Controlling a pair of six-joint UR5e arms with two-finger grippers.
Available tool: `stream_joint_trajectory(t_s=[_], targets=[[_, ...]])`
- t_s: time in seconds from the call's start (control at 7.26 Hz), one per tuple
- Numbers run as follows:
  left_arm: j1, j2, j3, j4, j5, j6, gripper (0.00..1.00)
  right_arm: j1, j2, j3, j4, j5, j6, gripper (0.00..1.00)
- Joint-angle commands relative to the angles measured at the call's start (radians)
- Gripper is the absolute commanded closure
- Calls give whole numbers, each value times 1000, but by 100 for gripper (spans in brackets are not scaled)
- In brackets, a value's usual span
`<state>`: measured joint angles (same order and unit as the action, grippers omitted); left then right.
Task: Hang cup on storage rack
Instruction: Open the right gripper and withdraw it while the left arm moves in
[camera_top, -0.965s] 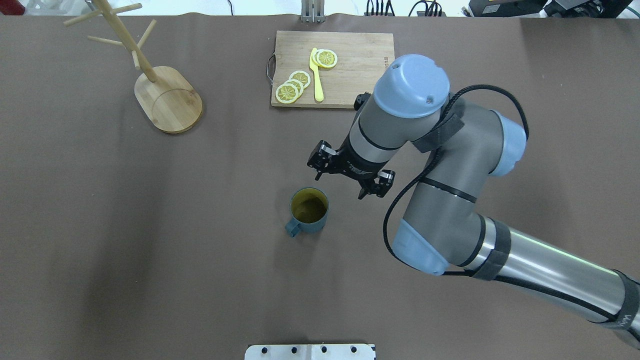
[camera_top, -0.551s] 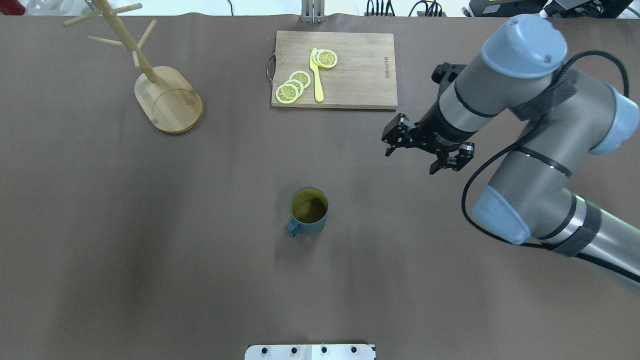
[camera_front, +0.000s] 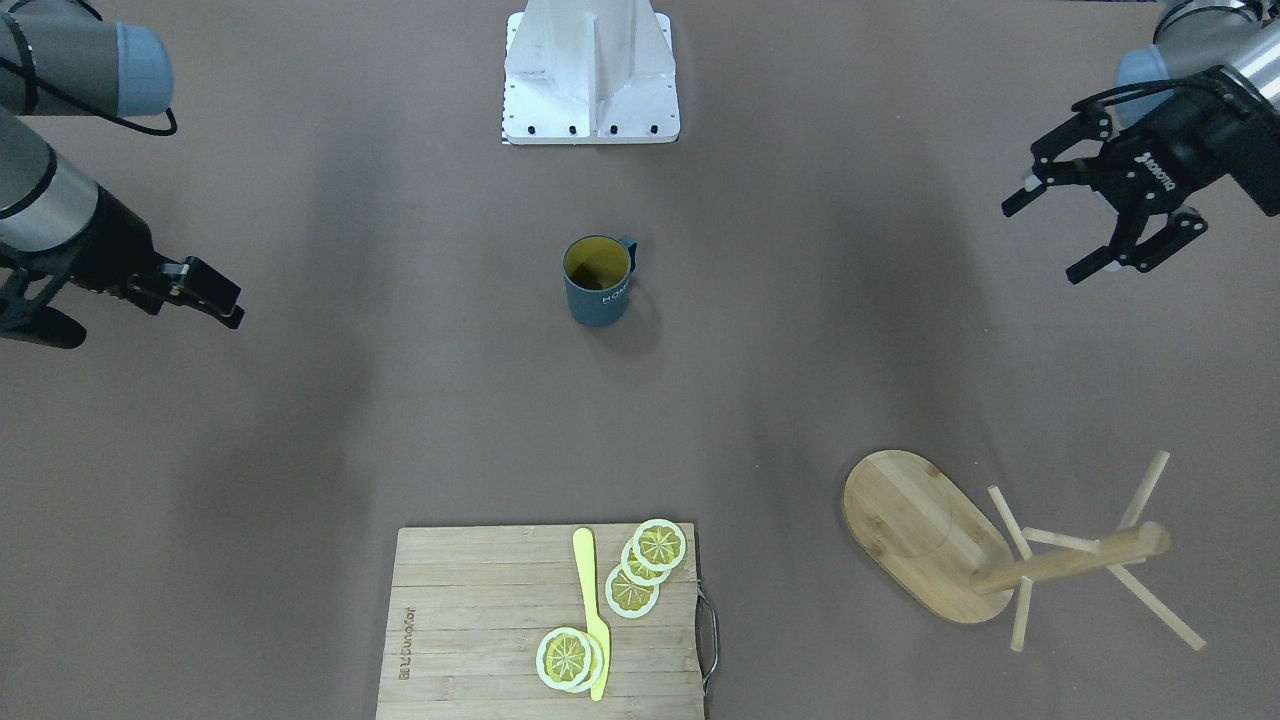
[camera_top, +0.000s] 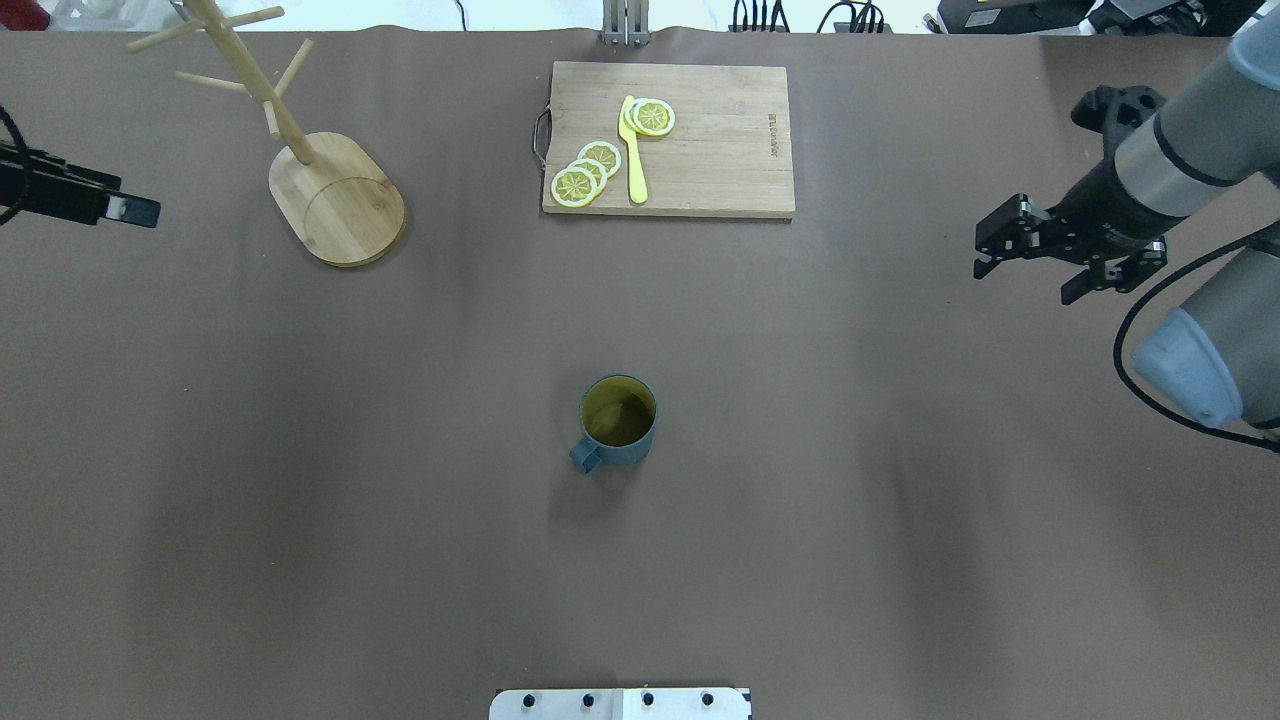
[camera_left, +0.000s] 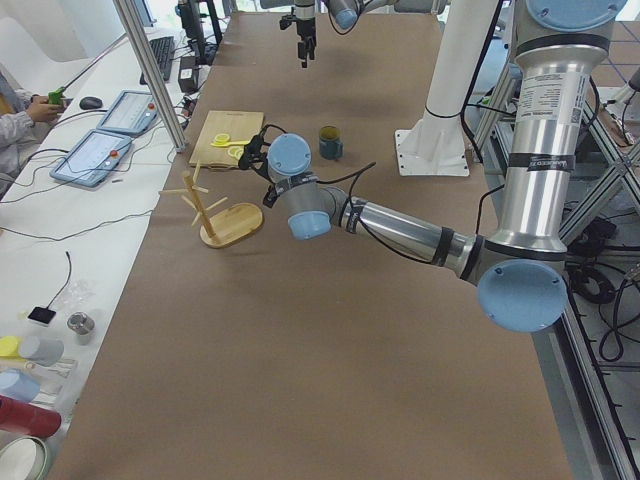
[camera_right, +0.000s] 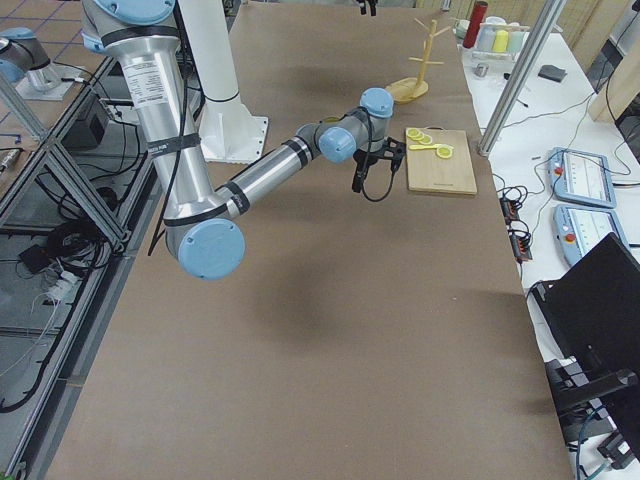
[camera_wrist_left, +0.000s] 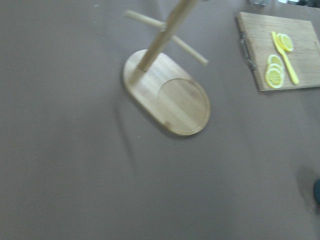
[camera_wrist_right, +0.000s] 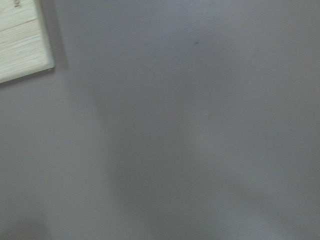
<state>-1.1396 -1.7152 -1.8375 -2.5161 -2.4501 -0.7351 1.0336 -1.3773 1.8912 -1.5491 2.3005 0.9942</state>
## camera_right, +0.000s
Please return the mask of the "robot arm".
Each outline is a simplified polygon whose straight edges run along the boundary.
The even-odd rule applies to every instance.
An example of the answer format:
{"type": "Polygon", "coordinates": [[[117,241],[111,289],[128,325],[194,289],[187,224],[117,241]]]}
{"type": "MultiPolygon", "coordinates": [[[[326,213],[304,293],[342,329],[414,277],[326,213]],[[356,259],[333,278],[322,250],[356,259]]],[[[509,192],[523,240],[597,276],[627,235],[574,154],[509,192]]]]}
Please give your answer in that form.
{"type": "Polygon", "coordinates": [[[243,104],[223,6],[218,1],[86,1],[83,39],[120,65],[165,192],[166,245],[204,280],[231,274],[244,257],[236,218],[317,157],[357,163],[361,191],[381,159],[406,153],[390,138],[391,94],[367,89],[334,121],[300,127],[265,151],[268,121],[243,104]]]}

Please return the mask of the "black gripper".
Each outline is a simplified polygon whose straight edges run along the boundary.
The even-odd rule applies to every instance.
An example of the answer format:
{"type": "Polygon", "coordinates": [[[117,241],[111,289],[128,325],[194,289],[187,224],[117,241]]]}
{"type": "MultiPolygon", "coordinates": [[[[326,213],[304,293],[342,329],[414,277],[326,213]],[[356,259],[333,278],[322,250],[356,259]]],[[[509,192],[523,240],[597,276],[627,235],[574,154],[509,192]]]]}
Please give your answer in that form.
{"type": "Polygon", "coordinates": [[[382,146],[378,150],[359,149],[354,153],[353,158],[357,164],[357,172],[367,173],[368,169],[379,160],[389,160],[391,162],[391,172],[396,173],[400,169],[405,155],[406,144],[387,137],[382,141],[382,146]]]}

